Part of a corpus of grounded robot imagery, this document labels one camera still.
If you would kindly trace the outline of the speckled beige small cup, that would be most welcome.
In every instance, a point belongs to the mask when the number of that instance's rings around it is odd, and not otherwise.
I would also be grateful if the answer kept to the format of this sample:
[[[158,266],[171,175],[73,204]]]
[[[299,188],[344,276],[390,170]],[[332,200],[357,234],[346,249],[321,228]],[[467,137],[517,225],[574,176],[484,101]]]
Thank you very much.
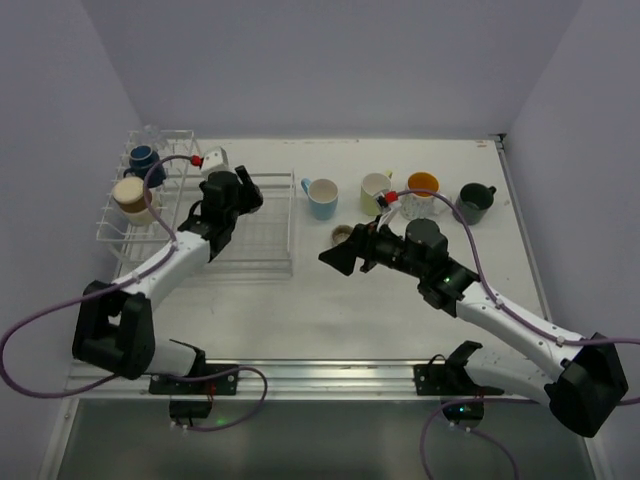
[[[333,246],[337,246],[344,241],[346,241],[351,233],[353,232],[353,228],[349,225],[338,225],[331,232],[331,241]]]

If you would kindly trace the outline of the pale yellow mug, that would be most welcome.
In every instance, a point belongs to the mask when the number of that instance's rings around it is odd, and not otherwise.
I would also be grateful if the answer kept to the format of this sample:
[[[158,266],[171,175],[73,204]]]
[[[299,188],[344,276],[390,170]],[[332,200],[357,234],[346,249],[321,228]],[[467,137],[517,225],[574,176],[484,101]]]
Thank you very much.
[[[382,191],[392,189],[393,172],[390,170],[382,173],[374,172],[367,174],[361,181],[360,207],[367,216],[377,216],[379,214],[378,204],[375,197]]]

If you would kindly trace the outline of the light blue mug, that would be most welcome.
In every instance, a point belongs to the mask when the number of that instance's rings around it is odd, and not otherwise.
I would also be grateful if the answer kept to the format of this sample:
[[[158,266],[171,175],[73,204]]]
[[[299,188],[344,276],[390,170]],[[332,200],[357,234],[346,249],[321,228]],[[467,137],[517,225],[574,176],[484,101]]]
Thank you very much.
[[[300,185],[308,198],[313,217],[322,221],[331,219],[338,204],[338,186],[333,181],[324,178],[316,180],[303,178]]]

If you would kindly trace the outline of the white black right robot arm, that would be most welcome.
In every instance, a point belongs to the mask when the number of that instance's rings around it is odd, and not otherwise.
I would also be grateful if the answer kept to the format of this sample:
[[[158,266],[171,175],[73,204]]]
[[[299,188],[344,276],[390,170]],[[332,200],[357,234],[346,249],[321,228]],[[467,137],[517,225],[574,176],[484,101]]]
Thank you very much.
[[[318,259],[345,276],[383,265],[416,278],[418,292],[432,308],[520,353],[518,359],[493,366],[471,354],[464,368],[473,383],[545,405],[582,437],[594,437],[628,392],[614,339],[599,333],[586,338],[559,328],[496,293],[478,270],[450,256],[448,240],[432,220],[411,221],[402,236],[376,222],[358,224],[347,240]]]

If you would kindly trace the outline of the white patterned orange-inside mug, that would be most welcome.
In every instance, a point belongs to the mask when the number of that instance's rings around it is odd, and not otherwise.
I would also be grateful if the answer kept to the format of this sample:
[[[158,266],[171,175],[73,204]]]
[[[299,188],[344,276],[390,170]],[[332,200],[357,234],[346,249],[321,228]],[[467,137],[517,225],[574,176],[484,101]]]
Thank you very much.
[[[406,183],[408,193],[401,197],[400,214],[408,221],[437,217],[448,206],[433,193],[440,194],[439,180],[428,172],[411,174]]]

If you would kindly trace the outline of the dark teal wave mug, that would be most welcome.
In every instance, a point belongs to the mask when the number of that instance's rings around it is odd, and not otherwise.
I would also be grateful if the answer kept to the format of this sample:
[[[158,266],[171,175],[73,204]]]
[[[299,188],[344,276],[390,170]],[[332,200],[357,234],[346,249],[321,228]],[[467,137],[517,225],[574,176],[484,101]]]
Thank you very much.
[[[481,183],[464,185],[455,201],[454,219],[469,226],[479,224],[493,206],[496,192],[495,186]]]

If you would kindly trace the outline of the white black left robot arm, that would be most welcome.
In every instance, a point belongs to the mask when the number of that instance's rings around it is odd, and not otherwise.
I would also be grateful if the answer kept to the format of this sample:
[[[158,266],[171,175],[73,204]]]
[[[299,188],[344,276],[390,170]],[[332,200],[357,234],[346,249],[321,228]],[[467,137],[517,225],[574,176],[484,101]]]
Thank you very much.
[[[74,359],[130,380],[196,375],[204,352],[158,339],[154,309],[223,251],[240,217],[263,205],[259,187],[243,166],[210,173],[200,190],[202,199],[160,251],[110,284],[94,281],[87,286],[72,342]]]

